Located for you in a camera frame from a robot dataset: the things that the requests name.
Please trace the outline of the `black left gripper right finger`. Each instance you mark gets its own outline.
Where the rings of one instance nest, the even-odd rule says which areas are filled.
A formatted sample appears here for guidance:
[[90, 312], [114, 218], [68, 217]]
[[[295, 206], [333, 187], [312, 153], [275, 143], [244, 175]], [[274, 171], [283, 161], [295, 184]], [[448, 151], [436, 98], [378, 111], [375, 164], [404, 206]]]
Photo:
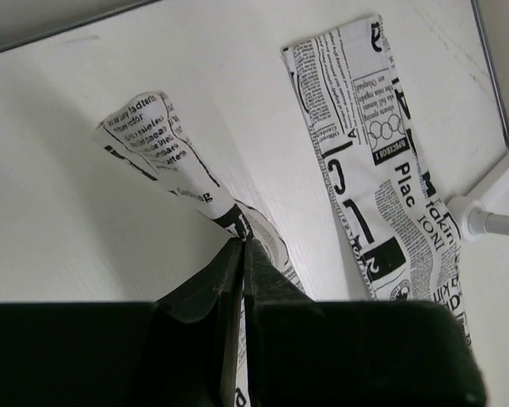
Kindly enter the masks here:
[[317, 302], [261, 243], [244, 247], [254, 406], [484, 406], [482, 373], [456, 318], [425, 301]]

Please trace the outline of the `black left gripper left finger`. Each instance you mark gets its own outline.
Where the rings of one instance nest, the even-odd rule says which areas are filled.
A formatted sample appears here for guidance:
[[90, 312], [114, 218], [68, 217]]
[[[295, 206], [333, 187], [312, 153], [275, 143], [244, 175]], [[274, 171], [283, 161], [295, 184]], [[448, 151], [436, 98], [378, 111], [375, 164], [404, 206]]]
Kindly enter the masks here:
[[0, 406], [231, 406], [243, 245], [154, 302], [0, 304]]

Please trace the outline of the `newspaper print trousers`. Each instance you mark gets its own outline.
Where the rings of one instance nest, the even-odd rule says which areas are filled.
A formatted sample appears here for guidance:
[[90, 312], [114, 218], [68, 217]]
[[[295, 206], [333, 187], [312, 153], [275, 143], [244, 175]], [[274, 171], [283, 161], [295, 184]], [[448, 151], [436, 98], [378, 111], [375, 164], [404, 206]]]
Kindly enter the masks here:
[[[415, 147], [382, 18], [342, 25], [285, 47], [282, 55], [327, 195], [370, 293], [367, 301], [441, 305], [459, 322], [470, 349], [459, 280], [461, 233]], [[248, 384], [244, 247], [252, 240], [261, 243], [271, 264], [306, 295], [286, 243], [200, 158], [165, 93], [135, 96], [99, 124], [94, 138], [242, 243], [233, 405], [254, 406]]]

